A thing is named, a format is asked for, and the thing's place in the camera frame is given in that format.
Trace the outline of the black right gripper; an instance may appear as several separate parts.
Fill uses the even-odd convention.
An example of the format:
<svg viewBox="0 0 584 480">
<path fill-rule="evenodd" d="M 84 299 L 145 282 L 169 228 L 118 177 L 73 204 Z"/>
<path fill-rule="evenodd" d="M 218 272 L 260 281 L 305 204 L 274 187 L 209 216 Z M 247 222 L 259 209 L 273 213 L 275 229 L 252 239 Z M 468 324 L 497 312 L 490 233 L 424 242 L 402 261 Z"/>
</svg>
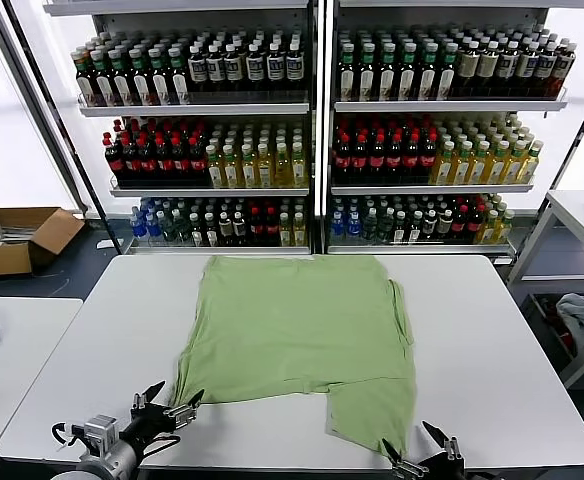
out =
<svg viewBox="0 0 584 480">
<path fill-rule="evenodd" d="M 458 439 L 455 436 L 448 437 L 440 428 L 426 421 L 422 422 L 422 426 L 445 452 L 441 451 L 419 463 L 414 463 L 404 460 L 394 446 L 386 438 L 383 438 L 382 444 L 394 475 L 399 479 L 470 479 L 471 475 L 465 470 L 465 458 L 461 454 Z"/>
</svg>

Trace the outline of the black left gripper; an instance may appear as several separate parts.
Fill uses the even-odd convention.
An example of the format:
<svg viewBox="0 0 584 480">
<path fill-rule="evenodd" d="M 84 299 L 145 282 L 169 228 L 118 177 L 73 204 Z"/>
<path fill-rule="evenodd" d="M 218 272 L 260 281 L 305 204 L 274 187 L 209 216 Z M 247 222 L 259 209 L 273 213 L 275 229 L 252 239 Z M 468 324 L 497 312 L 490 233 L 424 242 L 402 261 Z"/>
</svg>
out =
<svg viewBox="0 0 584 480">
<path fill-rule="evenodd" d="M 150 445 L 162 433 L 172 433 L 192 423 L 197 417 L 205 390 L 198 391 L 183 405 L 168 408 L 152 403 L 163 389 L 164 381 L 135 393 L 130 424 L 120 432 L 120 439 L 129 445 Z"/>
</svg>

